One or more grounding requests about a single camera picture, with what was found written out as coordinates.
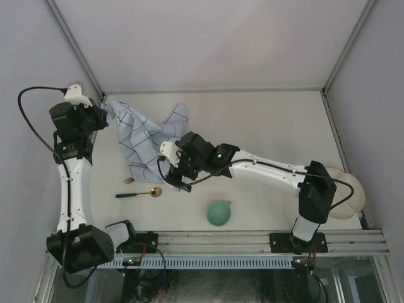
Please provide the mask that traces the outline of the gold spoon green handle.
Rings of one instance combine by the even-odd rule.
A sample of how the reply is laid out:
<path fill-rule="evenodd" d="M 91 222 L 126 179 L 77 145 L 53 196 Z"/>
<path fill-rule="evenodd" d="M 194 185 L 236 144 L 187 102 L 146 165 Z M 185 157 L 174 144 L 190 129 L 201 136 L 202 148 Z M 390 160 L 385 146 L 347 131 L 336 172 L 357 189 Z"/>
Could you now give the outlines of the gold spoon green handle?
<path fill-rule="evenodd" d="M 162 194 L 162 189 L 160 187 L 154 187 L 150 189 L 148 192 L 144 193 L 121 193 L 121 194 L 116 194 L 115 198 L 117 199 L 123 199 L 123 198 L 133 198 L 137 196 L 142 196 L 142 195 L 149 195 L 152 198 L 158 198 Z"/>

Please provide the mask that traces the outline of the white black-grid tablecloth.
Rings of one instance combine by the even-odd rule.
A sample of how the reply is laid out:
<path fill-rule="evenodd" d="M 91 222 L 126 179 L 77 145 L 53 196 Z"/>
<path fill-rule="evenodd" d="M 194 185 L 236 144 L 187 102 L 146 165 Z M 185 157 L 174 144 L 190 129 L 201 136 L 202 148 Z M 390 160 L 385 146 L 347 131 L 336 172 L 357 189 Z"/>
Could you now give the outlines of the white black-grid tablecloth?
<path fill-rule="evenodd" d="M 130 176 L 138 182 L 165 184 L 161 177 L 170 169 L 168 161 L 159 162 L 157 152 L 164 141 L 176 142 L 186 133 L 187 107 L 177 104 L 165 122 L 156 123 L 128 104 L 114 100 L 102 103 L 107 119 L 117 124 L 118 144 L 124 155 Z M 179 192 L 180 189 L 168 185 Z"/>

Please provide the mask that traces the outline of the gold fork green handle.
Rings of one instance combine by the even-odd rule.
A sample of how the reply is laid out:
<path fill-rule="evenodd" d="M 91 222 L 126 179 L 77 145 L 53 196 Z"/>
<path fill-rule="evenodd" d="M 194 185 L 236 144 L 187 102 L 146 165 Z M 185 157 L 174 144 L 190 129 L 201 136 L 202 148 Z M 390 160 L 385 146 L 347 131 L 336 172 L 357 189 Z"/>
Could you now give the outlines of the gold fork green handle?
<path fill-rule="evenodd" d="M 132 183 L 132 182 L 134 182 L 135 180 L 132 178 L 132 177 L 130 177 L 130 178 L 127 178 L 127 179 L 125 179 L 124 180 L 124 183 L 125 184 L 130 184 L 130 183 Z"/>

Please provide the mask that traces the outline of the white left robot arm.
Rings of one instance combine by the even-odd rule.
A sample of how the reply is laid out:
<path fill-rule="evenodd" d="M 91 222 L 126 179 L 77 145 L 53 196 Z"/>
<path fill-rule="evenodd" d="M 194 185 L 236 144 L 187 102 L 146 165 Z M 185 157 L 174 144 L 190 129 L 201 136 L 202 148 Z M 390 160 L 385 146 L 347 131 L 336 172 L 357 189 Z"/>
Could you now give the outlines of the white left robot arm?
<path fill-rule="evenodd" d="M 92 100 L 65 101 L 49 114 L 56 127 L 53 150 L 61 178 L 61 212 L 56 233 L 47 238 L 46 246 L 63 270 L 73 274 L 112 261 L 117 247 L 134 251 L 138 236 L 129 220 L 101 228 L 92 216 L 91 136 L 108 126 L 106 111 Z"/>

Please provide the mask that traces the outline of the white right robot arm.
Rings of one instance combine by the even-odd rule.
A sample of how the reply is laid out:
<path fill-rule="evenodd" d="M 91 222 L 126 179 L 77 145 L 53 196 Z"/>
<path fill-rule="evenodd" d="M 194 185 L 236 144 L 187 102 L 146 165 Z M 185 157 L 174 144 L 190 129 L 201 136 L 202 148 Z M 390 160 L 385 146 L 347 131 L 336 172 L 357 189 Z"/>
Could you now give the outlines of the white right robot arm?
<path fill-rule="evenodd" d="M 298 252 L 311 247 L 319 226 L 327 222 L 336 193 L 334 180 L 319 162 L 306 166 L 275 162 L 238 146 L 213 146 L 194 132 L 176 142 L 164 141 L 158 156 L 170 163 L 164 181 L 187 192 L 200 182 L 198 174 L 206 172 L 209 177 L 257 181 L 296 196 L 299 215 L 291 230 L 290 245 Z"/>

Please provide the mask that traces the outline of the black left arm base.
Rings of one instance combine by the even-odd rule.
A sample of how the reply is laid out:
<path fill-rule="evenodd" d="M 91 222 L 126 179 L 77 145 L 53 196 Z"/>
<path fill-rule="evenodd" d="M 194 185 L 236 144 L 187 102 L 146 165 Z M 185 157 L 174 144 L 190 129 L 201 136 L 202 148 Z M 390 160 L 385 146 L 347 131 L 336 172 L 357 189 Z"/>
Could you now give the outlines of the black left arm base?
<path fill-rule="evenodd" d="M 156 253 L 158 246 L 158 234 L 155 232 L 140 232 L 118 246 L 117 253 L 142 253 L 146 249 L 146 253 Z"/>

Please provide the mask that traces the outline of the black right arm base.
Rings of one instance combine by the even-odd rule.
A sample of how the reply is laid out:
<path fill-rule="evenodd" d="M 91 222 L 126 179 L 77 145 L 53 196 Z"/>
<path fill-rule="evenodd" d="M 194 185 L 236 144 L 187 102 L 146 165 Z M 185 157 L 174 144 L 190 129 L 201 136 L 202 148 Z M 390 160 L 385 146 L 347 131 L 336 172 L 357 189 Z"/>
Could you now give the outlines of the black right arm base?
<path fill-rule="evenodd" d="M 326 237 L 321 232 L 316 232 L 309 242 L 294 237 L 291 232 L 270 233 L 269 240 L 272 253 L 302 254 L 315 247 L 318 253 L 328 252 Z"/>

